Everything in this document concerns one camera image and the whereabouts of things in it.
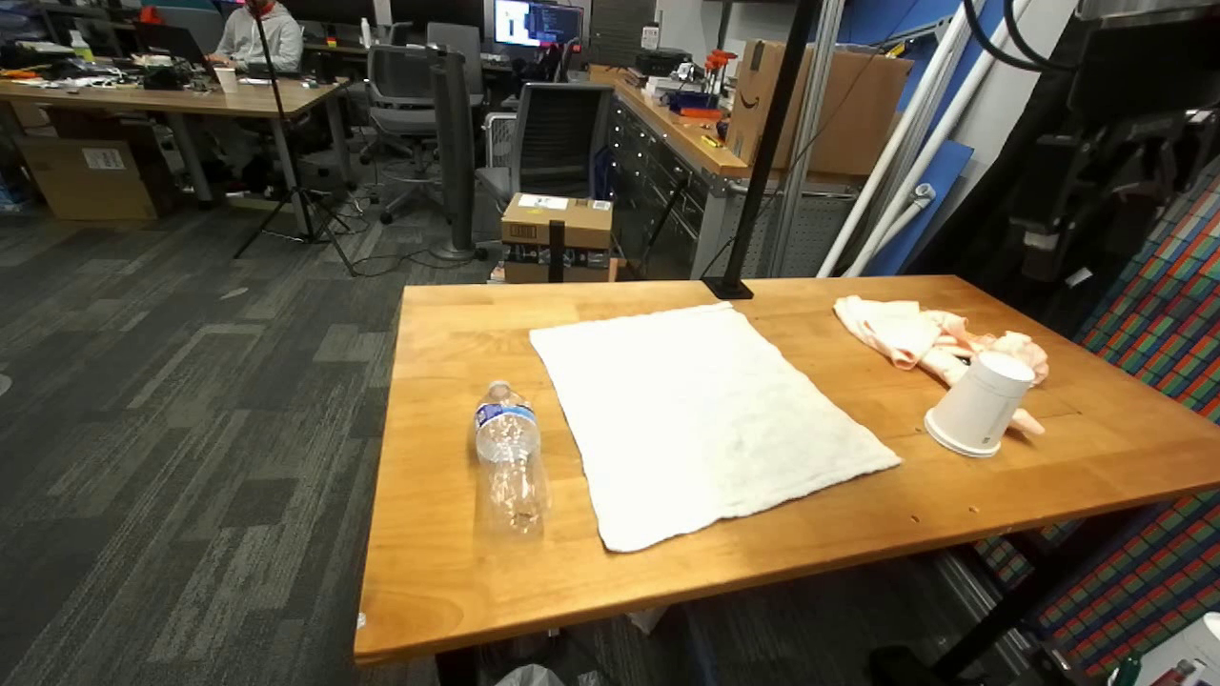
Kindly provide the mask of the white cloth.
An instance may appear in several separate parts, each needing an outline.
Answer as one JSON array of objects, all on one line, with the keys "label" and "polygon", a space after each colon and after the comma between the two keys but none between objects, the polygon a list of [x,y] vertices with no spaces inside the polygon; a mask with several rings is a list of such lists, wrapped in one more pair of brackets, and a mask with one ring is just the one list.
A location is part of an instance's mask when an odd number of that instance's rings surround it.
[{"label": "white cloth", "polygon": [[899,465],[732,305],[534,328],[532,346],[609,551]]}]

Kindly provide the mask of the pink crumpled cloth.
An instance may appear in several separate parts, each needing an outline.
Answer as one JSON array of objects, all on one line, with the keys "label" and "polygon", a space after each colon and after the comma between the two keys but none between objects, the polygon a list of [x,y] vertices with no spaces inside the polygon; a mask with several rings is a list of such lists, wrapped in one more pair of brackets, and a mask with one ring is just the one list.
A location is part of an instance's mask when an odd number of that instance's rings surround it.
[{"label": "pink crumpled cloth", "polygon": [[[988,349],[1021,358],[1035,370],[1035,390],[1050,379],[1050,354],[1027,333],[976,334],[962,313],[922,310],[920,301],[838,297],[835,316],[891,366],[933,372],[946,391]],[[1021,400],[1006,432],[1037,437],[1045,422]]]}]

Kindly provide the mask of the seated person in white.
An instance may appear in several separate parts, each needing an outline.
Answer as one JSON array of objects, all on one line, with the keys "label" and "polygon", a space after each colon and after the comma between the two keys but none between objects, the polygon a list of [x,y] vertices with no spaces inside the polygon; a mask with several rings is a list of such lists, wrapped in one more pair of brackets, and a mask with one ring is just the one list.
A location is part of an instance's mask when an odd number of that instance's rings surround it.
[{"label": "seated person in white", "polygon": [[207,61],[221,69],[275,64],[280,71],[299,71],[303,53],[304,31],[291,9],[280,0],[244,0],[230,13]]}]

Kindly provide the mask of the clear plastic water bottle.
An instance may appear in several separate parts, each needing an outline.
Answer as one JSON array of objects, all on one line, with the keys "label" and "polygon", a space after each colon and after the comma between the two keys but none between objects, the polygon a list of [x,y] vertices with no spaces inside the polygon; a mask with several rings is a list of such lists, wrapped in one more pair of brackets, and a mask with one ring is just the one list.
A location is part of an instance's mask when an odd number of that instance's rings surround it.
[{"label": "clear plastic water bottle", "polygon": [[481,521],[495,539],[546,530],[546,461],[534,408],[512,381],[491,381],[472,410]]}]

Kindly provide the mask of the black vertical pole stand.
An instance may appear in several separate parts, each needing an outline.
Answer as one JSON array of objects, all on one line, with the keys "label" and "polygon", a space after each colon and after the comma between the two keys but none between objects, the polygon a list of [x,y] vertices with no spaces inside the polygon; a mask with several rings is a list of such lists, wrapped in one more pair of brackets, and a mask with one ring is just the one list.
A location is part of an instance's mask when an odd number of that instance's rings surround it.
[{"label": "black vertical pole stand", "polygon": [[746,183],[742,213],[741,213],[741,226],[732,233],[729,266],[722,274],[707,274],[709,293],[722,297],[722,301],[746,301],[751,297],[751,290],[742,281],[742,263],[746,263],[754,221],[759,221],[759,208],[763,208],[763,196],[768,196],[768,183],[769,183],[769,172],[774,172],[774,147],[777,147],[784,116],[791,116],[793,79],[796,79],[801,61],[805,61],[805,44],[807,44],[807,36],[811,36],[811,23],[817,23],[817,9],[821,9],[821,0],[796,0],[793,23],[791,23],[791,37],[784,37],[784,53],[781,53],[781,69],[777,69],[774,94],[769,94],[769,116],[768,116],[768,127],[763,127],[763,138],[759,138],[759,147],[754,147],[754,161],[751,161],[751,183]]}]

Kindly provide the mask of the cardboard box on floor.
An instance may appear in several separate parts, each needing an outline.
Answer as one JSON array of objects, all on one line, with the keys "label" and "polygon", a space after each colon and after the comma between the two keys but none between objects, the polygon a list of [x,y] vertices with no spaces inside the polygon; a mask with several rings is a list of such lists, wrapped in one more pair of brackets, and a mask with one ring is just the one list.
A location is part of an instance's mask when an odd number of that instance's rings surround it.
[{"label": "cardboard box on floor", "polygon": [[608,281],[615,205],[604,198],[514,196],[501,216],[507,281]]}]

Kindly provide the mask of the black drawer cabinet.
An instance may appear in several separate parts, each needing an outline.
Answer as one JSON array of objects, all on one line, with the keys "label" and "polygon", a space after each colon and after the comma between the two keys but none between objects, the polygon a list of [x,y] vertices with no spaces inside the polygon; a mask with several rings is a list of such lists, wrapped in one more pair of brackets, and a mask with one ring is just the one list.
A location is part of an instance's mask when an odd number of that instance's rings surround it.
[{"label": "black drawer cabinet", "polygon": [[715,277],[729,266],[746,165],[707,123],[615,88],[615,249],[629,277]]}]

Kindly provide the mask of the grey office chair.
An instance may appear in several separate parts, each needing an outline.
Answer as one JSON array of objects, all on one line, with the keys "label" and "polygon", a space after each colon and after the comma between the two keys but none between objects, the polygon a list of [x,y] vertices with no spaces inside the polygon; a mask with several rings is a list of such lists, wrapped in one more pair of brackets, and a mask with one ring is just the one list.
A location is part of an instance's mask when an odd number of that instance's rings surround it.
[{"label": "grey office chair", "polygon": [[375,44],[366,53],[369,127],[375,145],[366,155],[398,151],[401,172],[376,186],[375,201],[382,221],[392,221],[411,186],[430,186],[430,165],[437,155],[437,117],[430,93],[427,44]]}]

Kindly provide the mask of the computer monitor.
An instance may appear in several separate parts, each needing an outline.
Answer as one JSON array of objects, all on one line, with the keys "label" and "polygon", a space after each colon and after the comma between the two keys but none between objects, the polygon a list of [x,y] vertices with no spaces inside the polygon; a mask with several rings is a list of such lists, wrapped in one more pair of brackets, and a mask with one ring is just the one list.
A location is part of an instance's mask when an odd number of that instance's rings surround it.
[{"label": "computer monitor", "polygon": [[584,36],[584,13],[553,0],[495,0],[501,44],[562,44]]}]

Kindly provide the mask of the large cardboard box on counter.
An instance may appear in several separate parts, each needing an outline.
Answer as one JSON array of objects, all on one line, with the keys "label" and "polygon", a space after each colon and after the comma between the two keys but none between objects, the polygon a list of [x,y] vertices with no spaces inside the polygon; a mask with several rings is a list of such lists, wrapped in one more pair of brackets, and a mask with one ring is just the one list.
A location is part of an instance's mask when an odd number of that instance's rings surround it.
[{"label": "large cardboard box on counter", "polygon": [[[754,161],[759,151],[781,58],[784,58],[781,43],[751,43],[735,64],[723,141],[741,161]],[[791,94],[791,116],[777,138],[777,151],[774,151],[777,172],[784,172],[791,161],[805,147],[796,141],[796,123],[805,116],[811,64],[817,64],[817,53],[805,53],[793,94]],[[913,64],[904,58],[835,51],[833,75],[821,102],[821,127],[811,135],[811,145],[805,147],[807,172],[842,177],[842,178],[870,177],[895,127],[899,93],[908,75],[913,75]]]}]

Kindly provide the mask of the white paper cup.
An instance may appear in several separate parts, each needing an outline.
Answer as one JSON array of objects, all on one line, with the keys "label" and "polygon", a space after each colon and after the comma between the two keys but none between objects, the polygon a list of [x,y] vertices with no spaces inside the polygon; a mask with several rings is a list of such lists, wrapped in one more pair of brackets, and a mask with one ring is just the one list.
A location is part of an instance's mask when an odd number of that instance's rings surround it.
[{"label": "white paper cup", "polygon": [[1030,390],[1035,370],[1021,358],[988,349],[922,414],[922,427],[955,454],[997,456]]}]

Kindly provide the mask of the wooden office desk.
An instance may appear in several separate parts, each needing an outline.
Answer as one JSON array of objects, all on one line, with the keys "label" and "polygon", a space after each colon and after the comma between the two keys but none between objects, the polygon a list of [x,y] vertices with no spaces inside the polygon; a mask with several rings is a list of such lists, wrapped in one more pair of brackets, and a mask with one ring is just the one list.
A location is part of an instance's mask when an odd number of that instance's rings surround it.
[{"label": "wooden office desk", "polygon": [[146,88],[46,88],[33,79],[3,79],[3,102],[51,102],[73,111],[146,111],[166,116],[176,145],[183,151],[186,177],[195,183],[195,198],[209,201],[215,186],[202,172],[195,138],[186,128],[191,117],[254,117],[268,123],[280,145],[280,161],[291,161],[285,123],[308,111],[329,116],[329,135],[343,138],[340,117],[340,83],[304,83],[304,79],[275,79],[275,83],[237,83],[233,93],[146,93]]}]

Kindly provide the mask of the plaid fabric panel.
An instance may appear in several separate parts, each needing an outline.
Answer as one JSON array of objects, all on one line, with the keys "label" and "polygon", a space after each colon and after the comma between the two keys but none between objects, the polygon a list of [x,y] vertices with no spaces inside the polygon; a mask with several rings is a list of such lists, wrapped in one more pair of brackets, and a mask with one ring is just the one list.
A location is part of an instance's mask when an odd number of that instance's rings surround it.
[{"label": "plaid fabric panel", "polygon": [[1145,488],[1108,509],[1014,530],[1037,542],[1011,587],[1020,621],[1074,675],[1103,675],[1220,607],[1220,161],[1164,213],[1092,313],[1087,390],[1067,442],[1108,448]]}]

